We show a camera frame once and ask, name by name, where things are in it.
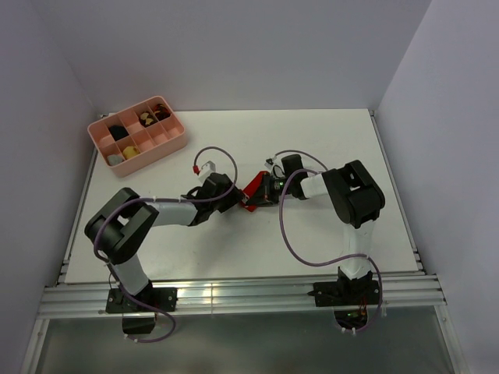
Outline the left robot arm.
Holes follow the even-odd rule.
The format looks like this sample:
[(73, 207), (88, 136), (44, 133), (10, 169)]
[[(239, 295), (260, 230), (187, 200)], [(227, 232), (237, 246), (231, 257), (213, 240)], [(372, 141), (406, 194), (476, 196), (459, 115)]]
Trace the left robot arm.
[(243, 198), (242, 190), (226, 174), (217, 172), (180, 199), (155, 200), (123, 188), (87, 222), (84, 233), (93, 243), (95, 255), (109, 264), (126, 290), (124, 302), (134, 311), (143, 311), (151, 304), (152, 285), (137, 252), (149, 230), (197, 226), (213, 212), (223, 213)]

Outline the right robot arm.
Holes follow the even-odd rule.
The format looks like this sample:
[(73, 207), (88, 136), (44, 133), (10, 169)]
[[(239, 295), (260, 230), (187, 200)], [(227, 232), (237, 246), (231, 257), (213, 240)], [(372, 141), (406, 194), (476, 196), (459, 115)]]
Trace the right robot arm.
[[(371, 174), (359, 160), (341, 168), (329, 169), (316, 157), (301, 150), (283, 150), (265, 161), (267, 170), (259, 172), (244, 188), (242, 206), (253, 212), (258, 207), (277, 206), (281, 236), (290, 253), (310, 267), (338, 264), (338, 297), (352, 304), (361, 298), (362, 281), (378, 272), (370, 256), (373, 229), (385, 207), (385, 197)], [(306, 200), (328, 196), (338, 219), (344, 225), (344, 253), (337, 259), (312, 263), (291, 247), (284, 226), (287, 195)]]

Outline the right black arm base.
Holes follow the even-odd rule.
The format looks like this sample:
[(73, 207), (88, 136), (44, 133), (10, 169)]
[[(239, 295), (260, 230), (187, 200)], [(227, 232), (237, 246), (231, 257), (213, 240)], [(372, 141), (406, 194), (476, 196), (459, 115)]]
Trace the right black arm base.
[(335, 281), (316, 282), (308, 295), (314, 297), (316, 307), (333, 308), (342, 332), (356, 334), (381, 315), (382, 290), (371, 272), (353, 280), (340, 276)]

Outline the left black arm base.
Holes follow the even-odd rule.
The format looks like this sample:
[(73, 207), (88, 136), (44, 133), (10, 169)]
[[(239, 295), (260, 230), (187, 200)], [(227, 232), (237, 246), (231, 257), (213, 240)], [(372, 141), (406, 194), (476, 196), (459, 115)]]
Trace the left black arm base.
[[(146, 286), (138, 295), (128, 296), (121, 288), (112, 288), (108, 292), (105, 312), (122, 315), (122, 332), (126, 338), (137, 343), (154, 343), (170, 337), (176, 328), (175, 311), (177, 288), (155, 288)], [(167, 317), (172, 326), (163, 336), (147, 338), (156, 327), (159, 316)]]

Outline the red Santa sock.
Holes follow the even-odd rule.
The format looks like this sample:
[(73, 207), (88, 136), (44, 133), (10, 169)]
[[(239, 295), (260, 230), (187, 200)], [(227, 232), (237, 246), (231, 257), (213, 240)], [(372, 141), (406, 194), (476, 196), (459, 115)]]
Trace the red Santa sock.
[(252, 213), (257, 208), (257, 206), (249, 205), (248, 201), (250, 200), (250, 198), (255, 196), (258, 188), (262, 185), (264, 177), (269, 175), (269, 171), (259, 171), (254, 179), (242, 190), (242, 192), (244, 193), (244, 198), (240, 202), (240, 205), (250, 213)]

